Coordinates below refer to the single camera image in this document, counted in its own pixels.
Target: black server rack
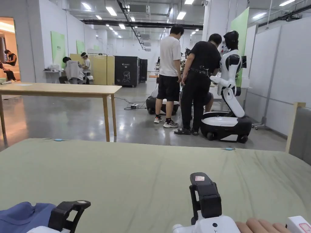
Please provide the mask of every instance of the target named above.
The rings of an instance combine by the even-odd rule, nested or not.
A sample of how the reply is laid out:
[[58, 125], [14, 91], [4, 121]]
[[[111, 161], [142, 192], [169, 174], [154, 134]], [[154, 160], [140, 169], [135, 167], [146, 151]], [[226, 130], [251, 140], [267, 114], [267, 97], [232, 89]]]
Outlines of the black server rack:
[[140, 58], [114, 57], [114, 84], [136, 87], [139, 83]]
[[147, 81], [147, 71], [148, 71], [148, 60], [140, 59], [140, 75], [139, 75], [140, 82]]

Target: blue fabric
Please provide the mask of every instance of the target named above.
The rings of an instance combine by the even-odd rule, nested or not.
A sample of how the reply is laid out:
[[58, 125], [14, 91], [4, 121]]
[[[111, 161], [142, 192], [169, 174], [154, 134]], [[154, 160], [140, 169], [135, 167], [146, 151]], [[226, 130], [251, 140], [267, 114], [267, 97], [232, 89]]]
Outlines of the blue fabric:
[[37, 203], [32, 206], [29, 202], [22, 202], [0, 211], [0, 232], [26, 233], [38, 226], [48, 226], [52, 204]]

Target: polished floor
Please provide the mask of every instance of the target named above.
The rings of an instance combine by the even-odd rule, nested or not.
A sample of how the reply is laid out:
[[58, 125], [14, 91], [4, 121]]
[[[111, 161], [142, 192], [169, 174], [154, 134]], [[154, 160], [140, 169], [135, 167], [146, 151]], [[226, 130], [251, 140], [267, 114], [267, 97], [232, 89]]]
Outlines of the polished floor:
[[[143, 102], [154, 91], [155, 79], [141, 83], [137, 88], [122, 88], [117, 98]], [[117, 137], [113, 135], [111, 101], [109, 100], [110, 140], [126, 143], [246, 148], [284, 151], [286, 139], [270, 130], [252, 130], [246, 144], [208, 141], [202, 135], [174, 135], [163, 124], [154, 124], [154, 115], [147, 110], [126, 111], [127, 102], [116, 99]], [[105, 141], [103, 103], [97, 98], [68, 98], [23, 96], [3, 100], [8, 146], [27, 138], [79, 139]], [[180, 113], [174, 120], [181, 123]], [[1, 134], [0, 150], [5, 149]]]

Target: human hand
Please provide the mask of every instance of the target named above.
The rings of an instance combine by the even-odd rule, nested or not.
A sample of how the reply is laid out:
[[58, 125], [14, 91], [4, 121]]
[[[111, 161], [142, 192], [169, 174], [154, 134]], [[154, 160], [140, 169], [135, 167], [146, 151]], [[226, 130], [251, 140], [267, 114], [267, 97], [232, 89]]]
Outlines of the human hand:
[[178, 76], [178, 81], [177, 81], [178, 83], [180, 83], [181, 82], [181, 75], [180, 76]]
[[290, 233], [281, 223], [271, 224], [263, 219], [250, 218], [246, 224], [236, 222], [241, 233]]
[[181, 80], [181, 83], [182, 83], [182, 85], [185, 85], [185, 81], [186, 81], [186, 79], [187, 79], [187, 75], [188, 74], [183, 74], [183, 79]]

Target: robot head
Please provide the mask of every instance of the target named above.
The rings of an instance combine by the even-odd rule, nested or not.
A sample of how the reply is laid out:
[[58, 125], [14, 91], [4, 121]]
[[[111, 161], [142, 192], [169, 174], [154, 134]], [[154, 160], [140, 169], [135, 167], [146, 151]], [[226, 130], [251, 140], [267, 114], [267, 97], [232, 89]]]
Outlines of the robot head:
[[228, 49], [238, 49], [239, 33], [237, 31], [227, 32], [226, 35], [224, 35], [224, 39]]

